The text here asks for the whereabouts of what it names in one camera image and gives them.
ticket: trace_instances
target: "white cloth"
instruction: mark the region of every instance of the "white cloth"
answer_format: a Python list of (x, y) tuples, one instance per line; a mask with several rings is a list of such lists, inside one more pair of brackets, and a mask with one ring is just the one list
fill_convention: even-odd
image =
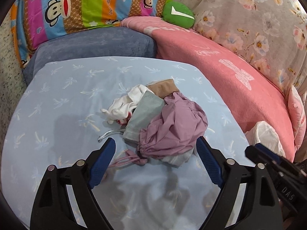
[(250, 145), (261, 143), (275, 154), (286, 157), (278, 134), (266, 121), (257, 122), (250, 131), (245, 133), (245, 136)]
[(115, 99), (109, 109), (101, 109), (108, 117), (107, 122), (113, 124), (114, 120), (127, 118), (129, 113), (132, 114), (132, 110), (136, 108), (146, 91), (153, 93), (144, 85), (136, 85), (127, 95)]

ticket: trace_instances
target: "green pillow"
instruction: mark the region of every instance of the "green pillow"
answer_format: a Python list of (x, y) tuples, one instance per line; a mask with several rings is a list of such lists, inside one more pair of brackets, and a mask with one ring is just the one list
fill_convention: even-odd
[(162, 20), (183, 28), (190, 28), (194, 24), (193, 12), (179, 2), (168, 2), (164, 5)]

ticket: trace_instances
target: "floral bedding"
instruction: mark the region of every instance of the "floral bedding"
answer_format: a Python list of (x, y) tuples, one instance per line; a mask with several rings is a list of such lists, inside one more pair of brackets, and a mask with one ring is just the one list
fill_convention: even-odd
[(234, 52), (287, 97), (307, 76), (307, 14), (298, 0), (176, 0), (193, 29)]

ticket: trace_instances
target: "colorful striped pillow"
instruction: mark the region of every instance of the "colorful striped pillow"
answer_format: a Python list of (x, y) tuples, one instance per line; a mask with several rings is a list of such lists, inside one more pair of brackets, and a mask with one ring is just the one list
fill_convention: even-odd
[(15, 49), (24, 67), (43, 42), (95, 27), (119, 26), (129, 16), (162, 16), (166, 0), (16, 0)]

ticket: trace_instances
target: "blue gripper pad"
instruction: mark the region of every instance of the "blue gripper pad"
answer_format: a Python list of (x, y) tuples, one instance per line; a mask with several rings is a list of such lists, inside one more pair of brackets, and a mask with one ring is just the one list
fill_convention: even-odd
[(90, 170), (90, 179), (87, 184), (91, 189), (100, 184), (101, 179), (115, 154), (115, 149), (115, 141), (111, 138)]
[(261, 150), (263, 153), (267, 154), (272, 160), (274, 160), (277, 164), (281, 164), (281, 158), (279, 155), (275, 154), (274, 152), (270, 151), (267, 147), (263, 146), (262, 144), (255, 144), (255, 147), (258, 150)]
[(201, 158), (211, 181), (222, 188), (224, 180), (222, 178), (222, 169), (214, 158), (213, 154), (206, 147), (203, 140), (199, 137), (196, 141), (196, 150)]

